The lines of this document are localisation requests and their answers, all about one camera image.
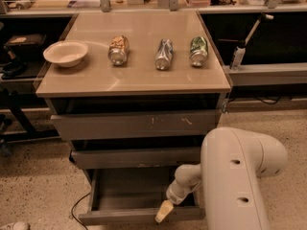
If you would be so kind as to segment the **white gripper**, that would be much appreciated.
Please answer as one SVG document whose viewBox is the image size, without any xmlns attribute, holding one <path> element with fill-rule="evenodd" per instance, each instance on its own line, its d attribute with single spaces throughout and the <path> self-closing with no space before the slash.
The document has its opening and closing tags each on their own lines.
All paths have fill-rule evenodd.
<svg viewBox="0 0 307 230">
<path fill-rule="evenodd" d="M 167 200 L 162 202 L 155 216 L 155 221 L 161 223 L 173 211 L 174 205 L 179 205 L 186 197 L 195 192 L 200 185 L 201 182 L 199 181 L 192 186 L 182 186 L 174 180 L 166 191 Z"/>
</svg>

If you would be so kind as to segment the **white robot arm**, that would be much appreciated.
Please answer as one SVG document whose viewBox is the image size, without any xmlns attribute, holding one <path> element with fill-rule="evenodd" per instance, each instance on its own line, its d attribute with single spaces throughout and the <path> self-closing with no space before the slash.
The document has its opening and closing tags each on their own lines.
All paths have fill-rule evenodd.
<svg viewBox="0 0 307 230">
<path fill-rule="evenodd" d="M 200 163 L 176 169 L 155 221 L 201 188 L 208 230 L 270 230 L 257 179 L 280 174 L 287 161 L 286 148 L 270 135 L 215 128 L 203 139 Z"/>
</svg>

